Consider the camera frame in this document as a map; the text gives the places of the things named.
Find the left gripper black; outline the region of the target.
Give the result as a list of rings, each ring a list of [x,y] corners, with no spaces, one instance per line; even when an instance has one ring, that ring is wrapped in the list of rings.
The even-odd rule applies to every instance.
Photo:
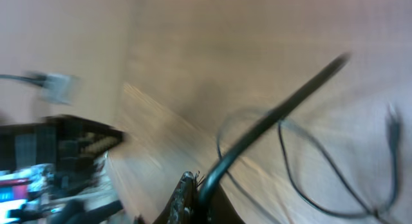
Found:
[[[101,166],[95,161],[124,142],[124,132],[71,115],[46,117],[41,122],[1,126],[1,170],[50,164],[52,183],[59,189],[95,185]]]

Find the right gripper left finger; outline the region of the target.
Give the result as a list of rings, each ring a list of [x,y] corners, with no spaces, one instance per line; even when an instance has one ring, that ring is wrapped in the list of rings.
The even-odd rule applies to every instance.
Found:
[[[167,205],[153,224],[189,224],[197,196],[197,176],[186,171],[179,179]]]

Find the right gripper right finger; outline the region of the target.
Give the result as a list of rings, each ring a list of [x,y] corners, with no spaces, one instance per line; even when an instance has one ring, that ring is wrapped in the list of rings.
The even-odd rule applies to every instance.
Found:
[[[207,224],[245,224],[219,184],[207,204]]]

